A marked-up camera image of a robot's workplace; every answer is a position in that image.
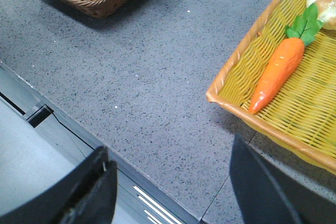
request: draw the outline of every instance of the bread roll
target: bread roll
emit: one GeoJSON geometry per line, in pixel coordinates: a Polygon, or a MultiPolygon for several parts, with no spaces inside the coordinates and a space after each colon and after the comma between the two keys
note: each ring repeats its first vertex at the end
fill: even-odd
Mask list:
{"type": "Polygon", "coordinates": [[[316,3],[319,15],[318,19],[323,22],[323,28],[336,30],[336,0],[307,0],[306,6],[316,3]]]}

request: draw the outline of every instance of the carrot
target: carrot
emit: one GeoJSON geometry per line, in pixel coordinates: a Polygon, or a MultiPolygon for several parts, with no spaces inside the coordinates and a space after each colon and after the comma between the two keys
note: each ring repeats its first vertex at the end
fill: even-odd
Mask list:
{"type": "Polygon", "coordinates": [[[272,54],[252,96],[248,112],[255,114],[270,103],[299,66],[305,47],[314,41],[315,34],[323,25],[317,20],[317,15],[317,6],[312,4],[296,17],[292,27],[286,27],[288,38],[281,41],[272,54]]]}

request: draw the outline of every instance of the countertop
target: countertop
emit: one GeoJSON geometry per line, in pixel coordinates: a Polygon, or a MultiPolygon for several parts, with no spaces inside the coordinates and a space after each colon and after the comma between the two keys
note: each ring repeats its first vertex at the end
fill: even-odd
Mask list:
{"type": "Polygon", "coordinates": [[[229,177],[235,133],[336,201],[335,177],[206,101],[271,0],[130,0],[97,20],[58,0],[0,0],[0,60],[196,218],[243,223],[229,177]]]}

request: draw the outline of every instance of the green leaves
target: green leaves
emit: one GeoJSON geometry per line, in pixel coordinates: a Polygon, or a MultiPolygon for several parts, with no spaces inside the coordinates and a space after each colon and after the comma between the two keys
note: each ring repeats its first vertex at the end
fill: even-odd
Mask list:
{"type": "Polygon", "coordinates": [[[294,24],[286,26],[285,34],[288,38],[297,37],[303,40],[305,46],[315,40],[315,35],[322,28],[323,22],[317,19],[318,8],[315,3],[307,7],[302,15],[295,18],[294,24]]]}

